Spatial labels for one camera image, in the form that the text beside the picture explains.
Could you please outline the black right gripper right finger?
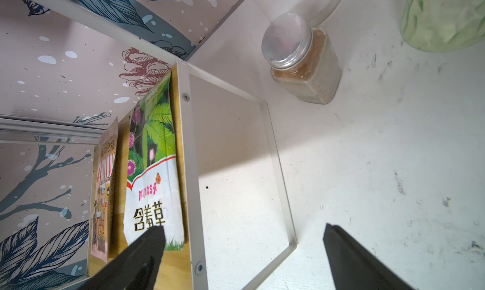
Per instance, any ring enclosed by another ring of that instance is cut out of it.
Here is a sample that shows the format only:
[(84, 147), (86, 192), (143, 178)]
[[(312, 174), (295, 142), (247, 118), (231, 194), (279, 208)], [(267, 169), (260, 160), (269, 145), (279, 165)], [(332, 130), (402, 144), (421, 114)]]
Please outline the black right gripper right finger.
[(411, 287), (338, 225), (323, 235), (336, 289), (410, 289)]

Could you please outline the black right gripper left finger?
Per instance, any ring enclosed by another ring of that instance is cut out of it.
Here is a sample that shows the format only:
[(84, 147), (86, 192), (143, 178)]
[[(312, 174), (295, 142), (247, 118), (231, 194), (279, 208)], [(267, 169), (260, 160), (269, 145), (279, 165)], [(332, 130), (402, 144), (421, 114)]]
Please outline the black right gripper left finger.
[(151, 227), (80, 288), (154, 289), (164, 249), (164, 228)]

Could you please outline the white mimosa seed bag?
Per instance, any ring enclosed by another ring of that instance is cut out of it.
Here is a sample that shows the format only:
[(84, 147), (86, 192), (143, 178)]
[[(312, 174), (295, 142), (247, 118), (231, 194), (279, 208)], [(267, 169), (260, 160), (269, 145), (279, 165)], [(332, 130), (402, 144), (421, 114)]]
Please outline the white mimosa seed bag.
[(161, 227), (165, 250), (180, 251), (185, 234), (170, 83), (166, 74), (131, 114), (123, 225), (128, 244)]

